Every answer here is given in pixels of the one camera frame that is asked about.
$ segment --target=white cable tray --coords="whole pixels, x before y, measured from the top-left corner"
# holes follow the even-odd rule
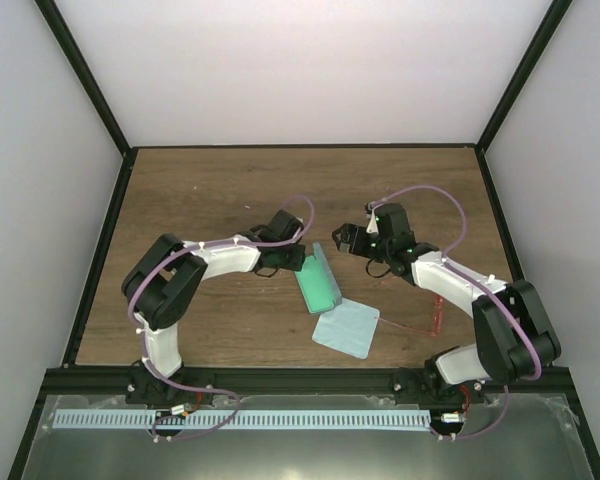
[[[55,429],[151,428],[157,410],[56,410]],[[210,428],[229,412],[199,410],[186,419],[167,419],[158,429],[177,425],[184,430]],[[400,430],[429,431],[426,410],[241,410],[224,430]]]

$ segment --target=red wire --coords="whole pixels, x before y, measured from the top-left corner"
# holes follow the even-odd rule
[[[464,401],[465,401],[464,414],[466,415],[467,418],[469,418],[469,405],[471,404],[471,399],[469,396],[469,389],[467,387],[465,387],[464,385],[460,385],[460,387],[458,387],[458,388],[464,395]]]
[[[196,406],[193,407],[193,410],[191,410],[190,413],[196,412],[200,408],[200,404],[202,403],[202,392],[197,392],[196,398],[198,399],[198,401],[196,402]]]
[[[392,322],[391,320],[387,320],[382,317],[378,317],[378,320],[381,322],[388,323],[389,325],[393,325],[394,327],[402,328],[404,330],[409,330],[413,333],[418,333],[422,335],[427,335],[430,337],[437,337],[440,335],[440,330],[442,329],[442,305],[444,303],[444,299],[440,295],[435,296],[434,300],[434,312],[433,312],[433,328],[432,330],[422,330],[419,328],[407,327],[406,325],[400,325],[399,323]]]

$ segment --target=wooden floor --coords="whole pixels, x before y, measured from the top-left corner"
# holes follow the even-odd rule
[[[439,185],[464,206],[469,225],[452,254],[483,273],[510,279],[502,244],[471,149],[300,148],[145,149],[138,154],[78,355],[79,364],[130,364],[141,349],[125,316],[120,285],[155,239],[226,238],[266,223],[297,193],[316,206],[306,244],[321,242],[346,298],[378,308],[383,318],[431,329],[433,294],[406,282],[377,280],[365,260],[339,253],[331,232],[365,224],[363,205],[407,185]],[[401,197],[419,241],[440,247],[460,232],[445,197]],[[299,203],[291,208],[307,218]],[[307,313],[292,272],[274,278],[233,274],[204,282],[180,321],[183,360],[197,366],[420,366],[431,355],[473,340],[471,320],[445,304],[441,334],[411,333],[379,323],[369,357],[358,360],[311,340],[318,317]]]

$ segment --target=white backdrop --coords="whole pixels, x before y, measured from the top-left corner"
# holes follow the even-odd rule
[[[35,2],[0,0],[0,480],[60,364],[120,163]]]
[[[487,155],[600,451],[600,0],[573,2]]]
[[[132,145],[477,141],[550,0],[59,0]]]

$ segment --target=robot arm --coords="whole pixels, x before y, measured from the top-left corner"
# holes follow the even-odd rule
[[[437,293],[474,320],[476,344],[455,348],[425,363],[429,386],[440,392],[468,380],[493,379],[508,384],[533,373],[529,351],[522,345],[504,314],[479,288],[455,273],[494,293],[529,337],[543,365],[560,355],[560,343],[542,302],[529,282],[506,283],[493,275],[481,275],[453,260],[438,248],[416,242],[406,211],[389,203],[367,209],[368,226],[346,223],[333,232],[340,251],[388,265],[392,274],[410,284]]]
[[[264,268],[272,268],[274,273],[280,268],[299,271],[305,258],[304,245],[292,243],[269,248],[256,244],[289,240],[301,229],[299,219],[280,210],[268,225],[185,254],[169,266],[167,275],[156,276],[138,298],[134,311],[136,320],[143,325],[145,355],[155,369],[170,377],[182,366],[177,322],[186,312],[200,282],[232,272],[257,274]],[[182,242],[172,234],[158,238],[122,284],[127,301],[131,301],[140,283],[160,262],[193,244]]]

